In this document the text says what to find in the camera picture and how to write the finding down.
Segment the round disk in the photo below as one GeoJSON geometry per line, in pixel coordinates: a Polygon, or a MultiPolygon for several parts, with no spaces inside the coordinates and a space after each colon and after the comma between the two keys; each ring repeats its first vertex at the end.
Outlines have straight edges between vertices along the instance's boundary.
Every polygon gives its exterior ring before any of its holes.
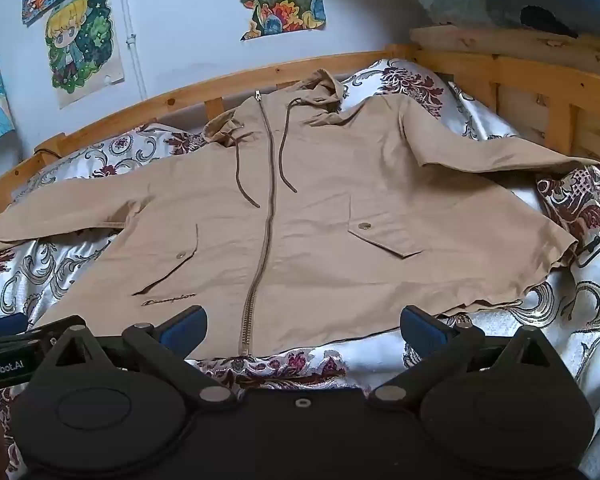
{"type": "Polygon", "coordinates": [[[594,427],[577,388],[533,365],[446,380],[427,394],[420,418],[446,452],[478,468],[512,473],[577,463],[594,427]]]}
{"type": "Polygon", "coordinates": [[[144,462],[186,418],[177,391],[153,376],[122,370],[60,368],[33,383],[13,408],[24,457],[74,474],[144,462]]]}

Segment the patterned bedding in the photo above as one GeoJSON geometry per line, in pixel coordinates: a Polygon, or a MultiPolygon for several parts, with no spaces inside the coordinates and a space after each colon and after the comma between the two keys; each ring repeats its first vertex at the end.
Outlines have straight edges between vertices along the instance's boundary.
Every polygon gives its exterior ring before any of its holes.
{"type": "MultiPolygon", "coordinates": [[[[518,133],[453,82],[404,60],[380,60],[344,80],[342,109],[374,94],[403,93],[460,136],[478,142],[518,133]]],[[[203,146],[199,133],[162,124],[136,128],[80,150],[45,168],[14,196],[66,178],[105,178],[133,171],[164,156],[203,146]]],[[[500,182],[531,207],[569,230],[584,247],[600,237],[600,170],[590,167],[556,180],[519,174],[500,182]]],[[[30,323],[62,298],[69,286],[116,237],[115,231],[85,230],[28,242],[0,253],[0,316],[25,312],[30,323]]],[[[541,328],[556,347],[594,410],[600,407],[600,243],[579,257],[580,268],[556,269],[524,300],[496,310],[459,312],[449,325],[470,320],[488,335],[511,336],[522,325],[541,328]]],[[[267,359],[240,358],[191,362],[236,392],[249,387],[333,388],[369,391],[419,360],[399,332],[363,340],[300,348],[267,359]]],[[[10,449],[10,478],[25,470],[9,432],[10,403],[24,386],[0,391],[0,419],[10,449]]]]}

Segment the white wall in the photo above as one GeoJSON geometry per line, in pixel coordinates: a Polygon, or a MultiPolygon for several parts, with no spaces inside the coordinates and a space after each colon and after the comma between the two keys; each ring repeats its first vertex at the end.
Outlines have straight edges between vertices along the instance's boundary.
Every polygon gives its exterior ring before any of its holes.
{"type": "MultiPolygon", "coordinates": [[[[58,132],[71,133],[134,104],[138,87],[125,44],[121,0],[110,0],[125,81],[60,110],[44,37],[48,13],[26,27],[21,0],[0,0],[0,67],[18,135],[0,139],[0,174],[58,132]]],[[[327,25],[240,42],[251,11],[239,0],[129,0],[149,97],[274,62],[376,50],[408,40],[424,22],[407,0],[324,0],[327,25]]]]}

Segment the pipe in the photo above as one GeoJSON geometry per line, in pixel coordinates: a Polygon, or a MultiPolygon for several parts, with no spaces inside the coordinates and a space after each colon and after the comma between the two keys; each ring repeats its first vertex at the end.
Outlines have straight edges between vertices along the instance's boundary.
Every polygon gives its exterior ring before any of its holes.
{"type": "Polygon", "coordinates": [[[129,50],[131,51],[131,61],[134,66],[134,72],[136,73],[136,82],[138,83],[140,100],[145,101],[147,99],[146,86],[144,86],[144,78],[142,78],[142,69],[140,67],[140,59],[138,57],[138,48],[136,47],[136,35],[134,34],[134,28],[131,23],[129,0],[122,0],[122,15],[125,19],[126,46],[128,46],[129,50]]]}

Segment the screw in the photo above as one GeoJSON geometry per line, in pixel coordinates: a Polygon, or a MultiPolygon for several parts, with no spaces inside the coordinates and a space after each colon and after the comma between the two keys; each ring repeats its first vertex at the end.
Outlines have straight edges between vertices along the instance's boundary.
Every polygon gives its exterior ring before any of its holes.
{"type": "Polygon", "coordinates": [[[382,402],[396,402],[403,400],[407,396],[407,392],[400,386],[380,386],[376,390],[376,397],[382,402]]]}
{"type": "Polygon", "coordinates": [[[200,391],[200,399],[206,402],[225,402],[231,397],[231,390],[224,386],[207,386],[200,391]]]}

